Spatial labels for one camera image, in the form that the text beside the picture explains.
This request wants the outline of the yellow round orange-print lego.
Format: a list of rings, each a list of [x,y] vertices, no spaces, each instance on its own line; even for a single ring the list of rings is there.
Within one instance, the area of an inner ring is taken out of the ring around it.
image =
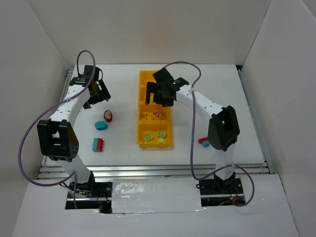
[[[153,120],[162,120],[163,114],[157,110],[153,110]]]

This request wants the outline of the red flower lego brick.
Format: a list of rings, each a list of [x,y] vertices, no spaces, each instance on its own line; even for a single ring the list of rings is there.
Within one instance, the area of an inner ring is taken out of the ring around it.
[[[106,110],[103,114],[103,118],[106,122],[112,122],[113,120],[113,114],[111,110]]]

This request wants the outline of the teal rounded lego brick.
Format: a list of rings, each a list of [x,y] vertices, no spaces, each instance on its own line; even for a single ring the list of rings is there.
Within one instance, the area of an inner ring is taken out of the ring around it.
[[[107,129],[108,128],[108,125],[107,125],[107,123],[106,123],[106,121],[98,121],[98,122],[96,122],[95,123],[95,128],[96,128],[96,130],[105,130],[105,129]]]

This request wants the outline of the lime green lego brick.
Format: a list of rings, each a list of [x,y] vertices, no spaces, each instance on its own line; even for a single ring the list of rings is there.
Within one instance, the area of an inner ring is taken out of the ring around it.
[[[166,131],[164,131],[164,130],[157,130],[156,136],[164,138],[166,136]]]

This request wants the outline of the pale green lego brick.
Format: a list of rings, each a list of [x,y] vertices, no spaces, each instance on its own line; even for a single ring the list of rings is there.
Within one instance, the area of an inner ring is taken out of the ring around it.
[[[161,143],[164,143],[165,142],[165,139],[163,137],[160,137],[158,140],[158,142],[161,142]]]

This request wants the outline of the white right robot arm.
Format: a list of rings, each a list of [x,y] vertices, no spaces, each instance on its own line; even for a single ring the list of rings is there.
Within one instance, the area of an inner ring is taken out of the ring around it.
[[[233,151],[240,134],[236,111],[232,106],[223,107],[194,89],[183,78],[174,79],[166,68],[153,73],[153,82],[147,83],[145,104],[150,102],[172,107],[178,101],[193,110],[192,133],[195,136],[196,115],[208,122],[207,139],[216,150],[218,161],[211,173],[218,190],[227,189],[235,180]]]

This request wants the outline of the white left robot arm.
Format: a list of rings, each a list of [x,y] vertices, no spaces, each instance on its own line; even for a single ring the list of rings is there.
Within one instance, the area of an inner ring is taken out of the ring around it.
[[[68,175],[73,175],[71,190],[87,196],[95,193],[95,178],[78,155],[79,141],[73,126],[81,109],[89,109],[110,97],[102,70],[86,65],[82,74],[71,79],[65,103],[59,105],[49,119],[37,123],[42,154],[57,162]]]

